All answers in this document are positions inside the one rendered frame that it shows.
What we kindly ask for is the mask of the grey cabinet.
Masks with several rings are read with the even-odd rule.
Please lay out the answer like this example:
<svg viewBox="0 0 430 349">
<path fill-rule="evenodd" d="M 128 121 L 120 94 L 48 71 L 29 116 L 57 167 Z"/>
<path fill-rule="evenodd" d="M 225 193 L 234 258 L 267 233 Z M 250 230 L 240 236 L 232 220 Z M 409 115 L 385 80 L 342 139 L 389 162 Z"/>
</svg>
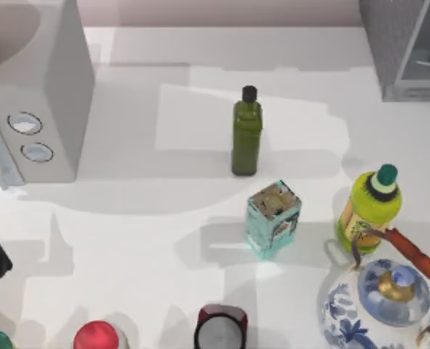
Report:
<svg viewBox="0 0 430 349">
<path fill-rule="evenodd" d="M 430 0 L 359 0 L 383 101 L 430 102 Z"/>
</svg>

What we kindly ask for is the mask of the yellow-green bottle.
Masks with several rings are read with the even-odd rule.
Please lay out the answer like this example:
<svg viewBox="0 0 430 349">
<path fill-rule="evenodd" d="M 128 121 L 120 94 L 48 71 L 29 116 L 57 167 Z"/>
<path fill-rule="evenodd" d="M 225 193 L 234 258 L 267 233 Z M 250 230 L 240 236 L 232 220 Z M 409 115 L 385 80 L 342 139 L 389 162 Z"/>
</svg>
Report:
<svg viewBox="0 0 430 349">
<path fill-rule="evenodd" d="M 343 248 L 351 251 L 351 242 L 358 238 L 357 248 L 362 254 L 376 250 L 381 240 L 365 231 L 384 232 L 402 206 L 402 192 L 397 185 L 398 169 L 384 164 L 377 171 L 358 176 L 349 199 L 337 221 L 337 237 Z"/>
</svg>

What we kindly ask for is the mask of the dark green bottle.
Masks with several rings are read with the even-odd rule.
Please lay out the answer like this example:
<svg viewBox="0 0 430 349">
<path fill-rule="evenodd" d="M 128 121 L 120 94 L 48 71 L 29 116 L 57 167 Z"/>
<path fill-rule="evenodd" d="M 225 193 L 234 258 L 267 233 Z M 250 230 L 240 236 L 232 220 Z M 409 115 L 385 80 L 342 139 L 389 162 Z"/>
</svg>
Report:
<svg viewBox="0 0 430 349">
<path fill-rule="evenodd" d="M 252 85 L 242 88 L 242 98 L 234 104 L 231 171 L 236 176 L 251 176 L 258 169 L 263 109 L 258 90 Z"/>
</svg>

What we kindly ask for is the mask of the large microwave knob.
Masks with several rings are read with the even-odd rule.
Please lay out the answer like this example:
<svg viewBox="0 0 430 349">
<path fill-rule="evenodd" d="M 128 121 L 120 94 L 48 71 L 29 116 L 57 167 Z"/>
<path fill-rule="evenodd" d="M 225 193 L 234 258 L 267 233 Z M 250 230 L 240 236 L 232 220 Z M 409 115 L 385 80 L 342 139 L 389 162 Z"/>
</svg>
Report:
<svg viewBox="0 0 430 349">
<path fill-rule="evenodd" d="M 38 117 L 24 111 L 8 115 L 7 123 L 14 131 L 22 135 L 34 135 L 43 128 L 43 124 Z"/>
</svg>

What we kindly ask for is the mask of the red-capped bottle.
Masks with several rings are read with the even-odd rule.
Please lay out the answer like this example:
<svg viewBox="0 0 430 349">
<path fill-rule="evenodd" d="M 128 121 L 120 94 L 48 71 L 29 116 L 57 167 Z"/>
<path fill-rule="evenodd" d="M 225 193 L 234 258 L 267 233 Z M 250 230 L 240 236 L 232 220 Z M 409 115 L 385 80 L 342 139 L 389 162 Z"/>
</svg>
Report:
<svg viewBox="0 0 430 349">
<path fill-rule="evenodd" d="M 125 333 L 104 320 L 85 323 L 75 334 L 72 349 L 130 349 Z"/>
</svg>

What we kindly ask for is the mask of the red and black can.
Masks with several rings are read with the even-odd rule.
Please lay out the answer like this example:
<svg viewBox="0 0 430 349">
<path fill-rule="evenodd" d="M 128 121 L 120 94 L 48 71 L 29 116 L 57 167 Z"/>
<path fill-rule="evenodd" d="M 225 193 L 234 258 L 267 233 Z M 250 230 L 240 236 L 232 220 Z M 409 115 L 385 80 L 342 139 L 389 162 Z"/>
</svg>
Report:
<svg viewBox="0 0 430 349">
<path fill-rule="evenodd" d="M 240 307 L 207 304 L 199 310 L 194 349 L 247 349 L 248 316 Z"/>
</svg>

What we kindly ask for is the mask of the teal glass bottle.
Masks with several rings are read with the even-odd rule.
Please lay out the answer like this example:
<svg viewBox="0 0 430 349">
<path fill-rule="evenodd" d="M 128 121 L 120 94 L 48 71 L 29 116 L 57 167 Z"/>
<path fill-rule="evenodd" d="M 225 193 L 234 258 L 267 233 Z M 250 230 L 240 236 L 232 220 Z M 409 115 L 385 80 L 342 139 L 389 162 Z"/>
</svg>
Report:
<svg viewBox="0 0 430 349">
<path fill-rule="evenodd" d="M 262 260 L 292 243 L 298 225 L 301 199 L 277 180 L 247 200 L 245 240 Z"/>
</svg>

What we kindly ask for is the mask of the blue and white teapot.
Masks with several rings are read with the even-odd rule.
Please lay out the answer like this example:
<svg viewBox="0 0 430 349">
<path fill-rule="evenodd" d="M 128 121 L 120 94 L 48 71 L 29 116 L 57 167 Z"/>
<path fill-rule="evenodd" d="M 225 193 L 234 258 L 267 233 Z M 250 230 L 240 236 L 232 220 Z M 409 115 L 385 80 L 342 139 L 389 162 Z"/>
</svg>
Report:
<svg viewBox="0 0 430 349">
<path fill-rule="evenodd" d="M 321 306 L 326 349 L 429 349 L 430 257 L 396 228 L 367 234 L 388 241 L 408 262 L 363 262 L 351 242 L 354 264 Z"/>
</svg>

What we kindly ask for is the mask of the small microwave knob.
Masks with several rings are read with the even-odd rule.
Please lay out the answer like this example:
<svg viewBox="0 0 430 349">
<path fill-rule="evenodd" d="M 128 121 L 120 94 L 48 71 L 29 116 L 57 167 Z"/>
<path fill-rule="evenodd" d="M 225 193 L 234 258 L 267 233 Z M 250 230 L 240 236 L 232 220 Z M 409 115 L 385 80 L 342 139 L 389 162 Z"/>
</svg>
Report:
<svg viewBox="0 0 430 349">
<path fill-rule="evenodd" d="M 20 151 L 26 159 L 37 163 L 51 161 L 54 156 L 53 150 L 44 143 L 31 143 L 22 145 L 20 147 Z"/>
</svg>

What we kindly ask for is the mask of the pale microwave oven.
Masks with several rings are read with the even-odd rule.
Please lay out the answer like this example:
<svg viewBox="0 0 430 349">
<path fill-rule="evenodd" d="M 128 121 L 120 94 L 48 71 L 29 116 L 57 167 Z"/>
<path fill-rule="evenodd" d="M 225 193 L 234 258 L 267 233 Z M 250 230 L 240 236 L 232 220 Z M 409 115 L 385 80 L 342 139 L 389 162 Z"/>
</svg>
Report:
<svg viewBox="0 0 430 349">
<path fill-rule="evenodd" d="M 79 168 L 95 73 L 76 0 L 0 0 L 0 187 L 72 182 Z M 43 128 L 22 135 L 7 123 L 19 112 Z M 44 143 L 51 161 L 20 147 Z"/>
</svg>

